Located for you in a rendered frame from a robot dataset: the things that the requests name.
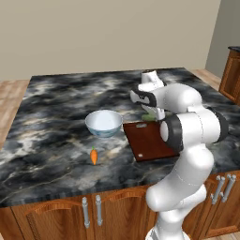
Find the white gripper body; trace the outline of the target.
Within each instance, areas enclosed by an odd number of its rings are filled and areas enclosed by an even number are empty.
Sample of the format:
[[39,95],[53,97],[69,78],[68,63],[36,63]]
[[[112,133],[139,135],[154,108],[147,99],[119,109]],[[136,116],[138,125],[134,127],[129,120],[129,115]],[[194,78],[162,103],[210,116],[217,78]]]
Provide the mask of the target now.
[[151,114],[156,117],[156,121],[163,120],[165,118],[165,112],[160,108],[153,108],[149,106],[142,105],[145,110],[145,114]]

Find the dark red rectangular tray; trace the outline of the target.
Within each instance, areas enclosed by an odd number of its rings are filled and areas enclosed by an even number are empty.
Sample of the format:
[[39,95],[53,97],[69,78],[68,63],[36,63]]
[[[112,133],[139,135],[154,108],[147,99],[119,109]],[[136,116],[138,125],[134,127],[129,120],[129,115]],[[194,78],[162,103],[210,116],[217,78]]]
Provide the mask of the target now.
[[159,122],[125,123],[123,128],[138,162],[179,156],[161,139]]

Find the white pale blue bowl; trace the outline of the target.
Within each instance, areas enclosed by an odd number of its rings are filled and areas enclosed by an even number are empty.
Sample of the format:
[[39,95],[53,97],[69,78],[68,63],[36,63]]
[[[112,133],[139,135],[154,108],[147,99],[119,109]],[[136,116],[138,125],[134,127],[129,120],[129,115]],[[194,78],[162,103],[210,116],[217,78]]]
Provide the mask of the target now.
[[85,124],[93,135],[99,138],[111,138],[120,130],[123,117],[115,111],[98,110],[85,117]]

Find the orange carrot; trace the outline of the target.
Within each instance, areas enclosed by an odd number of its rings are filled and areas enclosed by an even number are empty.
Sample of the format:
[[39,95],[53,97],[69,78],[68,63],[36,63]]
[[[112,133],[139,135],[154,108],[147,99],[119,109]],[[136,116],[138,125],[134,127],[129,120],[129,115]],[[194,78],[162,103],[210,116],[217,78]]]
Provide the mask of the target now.
[[94,146],[92,146],[92,150],[90,152],[90,159],[94,165],[98,162],[98,151],[95,149]]

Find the brown wooden cupboard run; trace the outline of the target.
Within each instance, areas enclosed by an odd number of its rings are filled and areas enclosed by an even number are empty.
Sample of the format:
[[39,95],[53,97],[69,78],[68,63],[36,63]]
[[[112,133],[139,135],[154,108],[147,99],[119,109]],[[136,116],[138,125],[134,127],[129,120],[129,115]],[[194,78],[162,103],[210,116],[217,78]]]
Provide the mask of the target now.
[[240,46],[230,46],[218,91],[240,106]]

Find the brown wooden cupboard door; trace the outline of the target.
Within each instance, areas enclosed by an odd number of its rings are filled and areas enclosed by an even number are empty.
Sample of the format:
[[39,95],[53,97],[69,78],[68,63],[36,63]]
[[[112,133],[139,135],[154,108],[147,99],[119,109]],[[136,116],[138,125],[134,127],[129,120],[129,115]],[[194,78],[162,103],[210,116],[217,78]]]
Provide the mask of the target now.
[[218,180],[216,180],[216,177],[218,175],[220,174],[213,174],[205,181],[205,200],[198,204],[187,216],[185,227],[191,240],[203,240],[206,236],[210,222],[218,206],[218,199],[216,204],[212,204],[212,199],[210,198],[211,193],[214,193],[217,189]]
[[214,237],[240,231],[240,170],[227,172],[225,174],[226,183],[222,192],[225,190],[229,182],[229,178],[227,177],[228,173],[235,174],[236,181],[232,186],[226,202],[222,202],[221,197],[219,196],[217,210],[213,215],[210,227],[207,231],[207,237]]
[[[103,191],[93,195],[96,240],[145,240],[154,227],[157,214],[146,204],[148,186]],[[101,197],[102,225],[98,226],[96,195]]]
[[84,225],[82,198],[29,203],[11,208],[24,240],[94,240]]

